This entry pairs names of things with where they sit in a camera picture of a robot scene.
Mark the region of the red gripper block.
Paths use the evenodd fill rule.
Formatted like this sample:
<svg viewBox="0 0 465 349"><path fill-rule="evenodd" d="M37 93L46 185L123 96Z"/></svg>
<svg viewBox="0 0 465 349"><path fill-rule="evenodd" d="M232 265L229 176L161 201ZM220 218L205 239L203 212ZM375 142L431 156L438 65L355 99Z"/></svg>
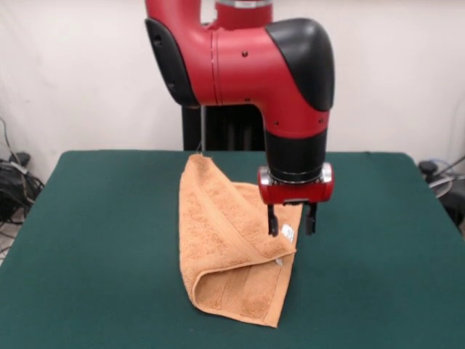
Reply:
<svg viewBox="0 0 465 349"><path fill-rule="evenodd" d="M284 183L275 180L267 167L258 170L258 188L263 202L267 206L268 234L279 234L278 219L273 205L307 203L305 229L307 235L315 233L318 204L329 201L333 193L333 167L325 162L320 176L312 182Z"/></svg>

